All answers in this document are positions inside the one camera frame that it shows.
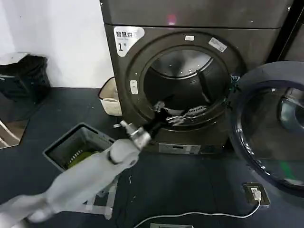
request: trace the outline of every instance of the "door glass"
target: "door glass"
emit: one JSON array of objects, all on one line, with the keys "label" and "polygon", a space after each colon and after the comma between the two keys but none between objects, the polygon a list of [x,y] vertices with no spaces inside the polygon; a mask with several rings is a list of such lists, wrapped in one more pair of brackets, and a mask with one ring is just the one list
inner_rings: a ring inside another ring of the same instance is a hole
[{"label": "door glass", "polygon": [[151,106],[158,101],[173,115],[202,115],[224,99],[230,76],[211,56],[196,50],[172,51],[156,59],[144,76],[144,92]]},{"label": "door glass", "polygon": [[238,132],[248,153],[268,175],[304,186],[304,92],[267,88],[245,104]]}]

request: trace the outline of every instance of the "plug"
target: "plug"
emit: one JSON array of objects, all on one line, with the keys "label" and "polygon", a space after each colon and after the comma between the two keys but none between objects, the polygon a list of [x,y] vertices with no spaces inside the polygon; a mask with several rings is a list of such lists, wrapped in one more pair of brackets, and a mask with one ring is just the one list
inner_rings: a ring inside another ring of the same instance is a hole
[{"label": "plug", "polygon": [[257,188],[250,188],[256,201],[262,201],[262,193]]}]

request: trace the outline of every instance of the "power outlet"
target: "power outlet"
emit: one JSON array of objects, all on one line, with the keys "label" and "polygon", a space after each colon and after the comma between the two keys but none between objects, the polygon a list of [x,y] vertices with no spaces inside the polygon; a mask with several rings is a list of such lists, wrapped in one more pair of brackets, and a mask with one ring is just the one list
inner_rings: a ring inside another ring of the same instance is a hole
[{"label": "power outlet", "polygon": [[258,199],[254,196],[254,193],[260,191],[262,195],[261,205],[270,205],[269,197],[260,183],[245,183],[243,184],[243,189],[245,191],[246,198],[248,203],[256,205]]}]

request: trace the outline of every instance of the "white cable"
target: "white cable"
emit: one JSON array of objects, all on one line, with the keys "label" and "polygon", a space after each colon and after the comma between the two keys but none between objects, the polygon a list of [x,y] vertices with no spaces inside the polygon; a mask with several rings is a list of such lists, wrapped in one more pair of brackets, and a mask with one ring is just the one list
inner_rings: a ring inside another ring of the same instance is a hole
[{"label": "white cable", "polygon": [[158,218],[175,218],[175,217],[181,217],[181,216],[185,216],[185,215],[207,215],[207,216],[215,216],[215,215],[222,215],[222,216],[228,216],[228,217],[234,217],[234,218],[239,218],[239,219],[245,219],[248,218],[250,216],[252,216],[254,213],[256,213],[256,211],[260,208],[261,206],[261,200],[258,200],[258,205],[257,207],[248,215],[230,215],[230,214],[225,214],[225,213],[213,213],[213,214],[209,214],[209,213],[204,213],[204,212],[197,212],[197,211],[193,211],[193,212],[187,212],[187,213],[183,213],[183,214],[179,214],[179,215],[158,215],[158,216],[153,216],[153,217],[149,217],[144,219],[143,221],[141,221],[140,223],[138,223],[135,227],[133,228],[138,228],[142,223],[149,221],[151,219],[158,219]]}]

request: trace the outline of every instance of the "plastic basket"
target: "plastic basket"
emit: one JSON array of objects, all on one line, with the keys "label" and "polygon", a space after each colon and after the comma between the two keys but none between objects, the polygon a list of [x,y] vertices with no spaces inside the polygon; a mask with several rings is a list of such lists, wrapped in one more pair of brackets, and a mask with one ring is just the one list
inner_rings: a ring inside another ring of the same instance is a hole
[{"label": "plastic basket", "polygon": [[111,77],[99,92],[99,99],[108,115],[122,116],[116,81]]}]

